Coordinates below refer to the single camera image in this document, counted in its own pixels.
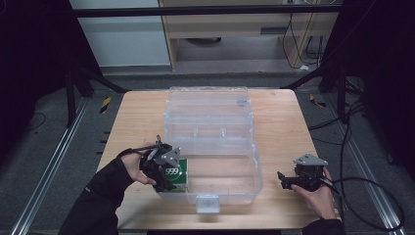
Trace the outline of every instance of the plastic box lid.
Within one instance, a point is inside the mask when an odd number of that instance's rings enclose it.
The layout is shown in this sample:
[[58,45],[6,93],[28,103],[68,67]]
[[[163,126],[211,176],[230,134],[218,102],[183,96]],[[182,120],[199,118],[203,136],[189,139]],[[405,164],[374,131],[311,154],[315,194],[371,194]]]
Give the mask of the plastic box lid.
[[188,159],[188,191],[160,193],[164,200],[219,212],[252,203],[262,189],[247,87],[171,87],[164,136]]

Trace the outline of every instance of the gray carpet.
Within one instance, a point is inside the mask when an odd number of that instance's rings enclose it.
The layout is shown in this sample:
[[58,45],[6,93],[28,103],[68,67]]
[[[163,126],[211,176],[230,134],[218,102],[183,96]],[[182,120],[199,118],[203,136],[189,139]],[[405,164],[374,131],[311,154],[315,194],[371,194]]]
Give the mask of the gray carpet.
[[[210,75],[139,76],[113,77],[112,81],[130,89],[166,89],[173,85],[246,85],[249,87],[279,87],[300,77],[300,73],[253,72]],[[56,230],[65,219],[72,203],[86,182],[94,174],[101,152],[104,151],[108,131],[111,131],[122,95],[94,83],[96,92],[88,103],[65,158],[52,185],[36,215],[31,230]],[[301,110],[307,125],[311,126],[332,119],[328,108],[319,108],[309,101],[308,93],[297,92]],[[107,112],[99,114],[103,100],[111,96]],[[37,181],[49,162],[67,122],[66,93],[60,90],[42,98],[36,108],[46,116],[45,122],[38,128],[28,131],[16,146],[10,161],[0,171],[0,230],[10,230],[31,196]],[[31,126],[41,123],[42,116],[33,117]],[[379,182],[388,187],[398,197],[406,212],[407,234],[415,234],[415,210],[412,200],[415,198],[415,185],[405,169],[400,165],[390,165],[386,151],[373,131],[370,121],[361,114],[351,119],[353,137],[359,144],[362,154],[371,162],[371,168]],[[341,143],[343,136],[336,124],[313,130],[311,136],[329,142]],[[320,158],[329,162],[329,169],[335,179],[339,177],[340,146],[314,140]],[[349,152],[345,151],[345,176],[358,175]],[[346,186],[349,199],[365,218],[382,225],[377,211],[371,204],[365,187],[359,183]],[[347,234],[387,234],[363,224],[350,211],[345,210]],[[283,231],[283,234],[298,234],[297,230]]]

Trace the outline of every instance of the black cable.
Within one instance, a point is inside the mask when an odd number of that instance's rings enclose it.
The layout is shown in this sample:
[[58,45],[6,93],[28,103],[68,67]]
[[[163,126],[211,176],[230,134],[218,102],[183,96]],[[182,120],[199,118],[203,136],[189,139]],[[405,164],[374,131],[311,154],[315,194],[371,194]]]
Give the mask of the black cable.
[[3,0],[3,3],[4,3],[4,9],[0,12],[0,16],[2,16],[3,14],[5,14],[6,11],[7,11],[7,3],[6,3],[6,0]]
[[294,36],[294,31],[293,31],[293,13],[290,13],[290,20],[289,20],[289,22],[288,22],[287,30],[286,30],[286,33],[285,33],[285,34],[284,34],[284,36],[283,36],[283,51],[284,51],[284,54],[285,54],[285,56],[286,56],[286,58],[287,58],[287,61],[288,61],[288,64],[290,65],[290,67],[291,67],[292,69],[299,69],[299,68],[300,68],[300,67],[295,67],[295,66],[291,65],[290,60],[289,60],[289,58],[288,58],[288,54],[287,54],[287,52],[286,52],[286,50],[285,50],[285,37],[286,37],[287,33],[289,32],[289,29],[291,30],[291,34],[292,34],[292,36],[293,36],[294,44],[296,45],[296,49],[297,49],[297,55],[299,56],[300,60],[304,63],[304,65],[305,65],[305,66],[311,66],[311,65],[315,65],[315,64],[317,64],[317,63],[309,63],[309,62],[305,62],[305,61],[302,59],[302,57],[301,57],[301,55],[300,55],[300,48],[299,48],[299,45],[298,45],[298,43],[297,43],[297,41],[296,41],[296,38],[295,38],[295,36]]
[[333,142],[329,142],[329,141],[325,141],[325,140],[321,140],[321,139],[317,139],[317,138],[313,138],[313,137],[311,139],[322,142],[322,143],[326,143],[326,144],[342,145],[342,143],[333,143]]
[[348,40],[348,38],[356,31],[356,29],[360,26],[360,24],[362,24],[362,22],[366,19],[367,15],[369,15],[370,11],[372,10],[373,6],[375,5],[376,0],[372,0],[372,4],[369,6],[369,8],[367,9],[367,11],[363,14],[363,16],[359,19],[359,21],[354,25],[354,27],[348,32],[348,34],[343,38],[343,40],[337,45],[337,47],[335,49],[333,49],[331,51],[330,54],[328,54],[325,58],[324,61],[330,61],[330,57],[332,57],[335,52],[337,52],[339,50],[339,48],[343,47],[343,44]]
[[332,181],[332,183],[334,183],[334,184],[337,184],[337,183],[343,183],[343,182],[345,182],[345,181],[364,181],[364,182],[367,182],[367,183],[371,183],[371,184],[373,184],[373,185],[375,185],[375,186],[377,186],[377,187],[379,187],[380,189],[382,189],[383,191],[384,191],[384,193],[386,193],[388,196],[389,196],[389,198],[390,199],[392,199],[393,200],[393,202],[396,204],[396,206],[399,208],[399,212],[400,212],[400,214],[402,215],[402,217],[401,217],[401,219],[400,219],[400,224],[399,225],[397,225],[396,227],[394,227],[394,228],[384,228],[384,227],[381,227],[381,226],[378,226],[378,225],[375,225],[375,224],[373,224],[373,223],[371,223],[371,222],[369,222],[367,219],[365,219],[365,218],[363,218],[362,216],[360,216],[359,214],[358,214],[358,212],[356,212],[354,209],[353,209],[353,207],[350,205],[350,202],[348,201],[348,199],[347,199],[347,197],[345,197],[345,195],[342,195],[342,197],[343,197],[343,200],[344,200],[344,202],[345,202],[345,204],[347,205],[347,207],[348,207],[348,209],[358,218],[358,219],[360,219],[361,221],[363,221],[364,223],[366,223],[366,224],[368,224],[369,226],[371,226],[371,227],[373,227],[373,228],[376,228],[376,229],[378,229],[378,230],[382,230],[382,231],[385,231],[385,232],[392,232],[392,231],[395,231],[395,230],[397,230],[397,229],[400,229],[400,228],[402,228],[402,226],[403,226],[403,224],[404,224],[404,221],[405,221],[405,211],[403,210],[403,207],[400,205],[400,203],[399,203],[399,201],[397,200],[397,198],[393,195],[393,193],[391,192],[391,191],[389,191],[388,189],[386,189],[384,186],[382,186],[382,185],[380,185],[380,184],[378,184],[378,183],[376,183],[375,181],[372,181],[372,180],[370,180],[370,179],[366,179],[366,178],[361,178],[361,177],[346,177],[346,178],[341,178],[341,179],[338,179],[338,180],[334,180],[334,181]]
[[35,115],[41,115],[41,116],[43,116],[43,120],[42,120],[42,121],[40,121],[40,123],[39,123],[39,124],[37,124],[36,126],[34,126],[34,127],[32,127],[32,128],[29,128],[29,129],[26,129],[25,131],[27,131],[27,132],[32,131],[32,130],[34,130],[34,129],[39,128],[39,127],[40,127],[43,123],[45,123],[45,121],[46,121],[46,116],[45,116],[44,114],[42,114],[42,113],[34,113],[34,114],[33,114],[33,116],[35,116]]
[[[369,179],[365,179],[365,178],[361,178],[361,177],[347,177],[347,178],[343,178],[343,168],[344,168],[344,151],[345,151],[345,145],[346,145],[346,141],[347,141],[347,136],[348,135],[350,135],[351,136],[351,128],[350,128],[350,115],[352,114],[352,110],[353,110],[353,105],[354,105],[355,103],[353,103],[351,106],[350,106],[350,109],[349,109],[349,112],[347,113],[348,114],[348,116],[347,116],[347,119],[346,119],[346,133],[345,133],[345,137],[344,137],[344,139],[343,139],[343,142],[342,142],[342,148],[341,148],[341,153],[340,153],[340,179],[339,180],[336,180],[336,181],[333,181],[333,183],[338,183],[338,182],[340,182],[340,184],[341,184],[341,189],[342,189],[342,198],[343,198],[343,201],[345,202],[345,204],[347,205],[347,207],[350,209],[350,211],[357,217],[357,218],[359,218],[362,222],[364,222],[364,223],[366,223],[367,225],[369,225],[369,226],[371,226],[371,227],[373,227],[373,228],[375,228],[375,229],[378,229],[378,230],[381,230],[381,231],[385,231],[385,232],[391,232],[391,231],[395,231],[395,230],[397,230],[397,229],[400,229],[402,226],[403,226],[403,223],[404,223],[404,221],[405,221],[405,213],[404,213],[404,210],[403,210],[403,208],[402,208],[402,206],[399,204],[399,202],[397,201],[397,199],[396,199],[396,197],[394,197],[393,196],[393,194],[390,192],[390,191],[388,191],[385,187],[383,187],[382,185],[380,185],[380,184],[378,184],[378,183],[376,183],[376,182],[374,182],[374,181],[372,181],[372,180],[369,180]],[[365,218],[363,218],[362,216],[360,216],[354,209],[353,209],[353,207],[351,206],[351,204],[350,204],[350,202],[348,201],[348,198],[347,198],[347,196],[346,196],[346,191],[345,191],[345,185],[344,185],[344,181],[349,181],[349,180],[359,180],[359,181],[365,181],[365,182],[369,182],[369,183],[372,183],[372,184],[374,184],[374,185],[376,185],[377,187],[379,187],[379,188],[381,188],[382,190],[384,190],[384,192],[391,198],[391,199],[393,199],[393,201],[396,203],[396,205],[397,205],[397,207],[399,208],[399,210],[400,210],[400,213],[401,213],[401,219],[400,219],[400,224],[398,225],[398,226],[396,226],[396,227],[393,227],[393,228],[386,228],[386,227],[381,227],[381,226],[378,226],[378,225],[376,225],[376,224],[374,224],[374,223],[372,223],[372,222],[369,222],[367,219],[365,219]]]
[[[356,113],[358,113],[358,112],[360,112],[361,110],[356,110],[356,109],[358,109],[358,108],[360,108],[360,107],[362,107],[363,105],[359,105],[359,106],[357,106],[357,107],[354,107],[353,109],[350,109],[348,112],[347,112],[347,114],[346,114],[346,116],[353,116],[354,114],[356,114]],[[331,119],[331,120],[326,120],[326,121],[324,121],[324,122],[321,122],[321,123],[319,123],[319,124],[316,124],[316,125],[312,125],[312,126],[310,126],[309,128],[308,128],[308,130],[315,130],[315,129],[319,129],[319,128],[323,128],[323,127],[325,127],[325,126],[328,126],[328,125],[330,125],[330,124],[332,124],[332,123],[334,123],[334,122],[336,122],[337,120],[339,120],[339,119],[341,119],[340,117],[337,117],[337,118],[334,118],[334,119]]]

